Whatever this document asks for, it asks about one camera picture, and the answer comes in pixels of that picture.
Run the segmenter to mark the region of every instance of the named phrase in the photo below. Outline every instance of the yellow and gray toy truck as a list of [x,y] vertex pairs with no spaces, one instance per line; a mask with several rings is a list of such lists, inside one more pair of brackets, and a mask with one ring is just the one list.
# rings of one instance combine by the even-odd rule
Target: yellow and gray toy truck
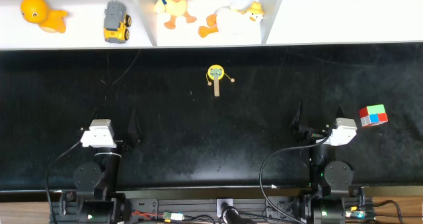
[[104,39],[110,43],[125,43],[130,38],[128,27],[131,26],[132,19],[126,13],[123,3],[111,1],[107,3],[104,10]]

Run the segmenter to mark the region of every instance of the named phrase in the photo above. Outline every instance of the yellow hat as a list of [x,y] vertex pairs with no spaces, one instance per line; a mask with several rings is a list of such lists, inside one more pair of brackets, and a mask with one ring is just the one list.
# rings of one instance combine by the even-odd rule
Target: yellow hat
[[256,13],[256,14],[262,14],[264,15],[264,12],[262,10],[262,5],[259,2],[252,2],[249,9],[246,10],[250,13]]

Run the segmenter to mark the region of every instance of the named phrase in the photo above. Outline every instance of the black table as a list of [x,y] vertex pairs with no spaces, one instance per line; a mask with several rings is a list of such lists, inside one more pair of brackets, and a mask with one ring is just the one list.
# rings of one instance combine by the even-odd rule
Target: black table
[[[111,86],[137,53],[1,52],[0,190],[42,190],[46,167],[95,108],[116,132],[136,108],[144,127],[141,146],[123,154],[120,190],[256,186],[263,160],[296,145],[288,126],[300,101],[316,128],[338,107],[356,120],[357,136],[337,149],[354,184],[423,183],[422,44],[142,50]],[[205,78],[213,64],[236,79],[221,81],[219,98]],[[385,105],[388,123],[361,128],[358,110],[374,104]],[[89,149],[73,151],[51,187],[72,188],[73,170],[92,159]],[[309,183],[299,151],[271,160],[264,179]]]

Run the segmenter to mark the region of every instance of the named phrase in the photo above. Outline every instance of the white robot part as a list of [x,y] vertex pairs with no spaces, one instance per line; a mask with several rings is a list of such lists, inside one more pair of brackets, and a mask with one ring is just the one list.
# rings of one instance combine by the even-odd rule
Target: white robot part
[[335,129],[332,129],[329,139],[327,139],[324,144],[333,146],[345,145],[348,144],[357,134],[357,125],[354,119],[337,118],[335,121],[335,127]]
[[96,119],[91,122],[89,131],[84,131],[81,143],[83,147],[116,148],[113,135],[112,121]]

